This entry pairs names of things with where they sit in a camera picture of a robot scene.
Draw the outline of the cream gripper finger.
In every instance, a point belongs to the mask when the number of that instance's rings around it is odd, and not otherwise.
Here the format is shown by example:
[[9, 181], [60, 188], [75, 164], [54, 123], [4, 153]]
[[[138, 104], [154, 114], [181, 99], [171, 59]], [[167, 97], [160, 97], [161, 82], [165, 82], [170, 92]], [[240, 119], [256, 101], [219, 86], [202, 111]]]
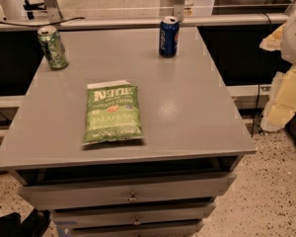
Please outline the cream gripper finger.
[[269, 100], [262, 112], [260, 127], [277, 132], [296, 114], [296, 65], [286, 73], [277, 72], [272, 80]]
[[267, 51], [281, 50], [281, 39], [284, 25], [281, 25], [276, 30], [274, 30], [269, 36], [264, 38], [259, 47]]

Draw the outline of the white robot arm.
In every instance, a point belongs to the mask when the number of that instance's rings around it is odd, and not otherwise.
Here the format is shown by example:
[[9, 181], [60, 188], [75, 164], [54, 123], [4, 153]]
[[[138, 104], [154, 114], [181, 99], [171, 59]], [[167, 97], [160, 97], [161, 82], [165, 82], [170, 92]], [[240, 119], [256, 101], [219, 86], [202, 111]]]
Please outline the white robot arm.
[[259, 44], [267, 51], [279, 50], [291, 67], [277, 72], [272, 80], [269, 100], [262, 112], [260, 127], [264, 131], [282, 129], [296, 114], [296, 9], [288, 20]]

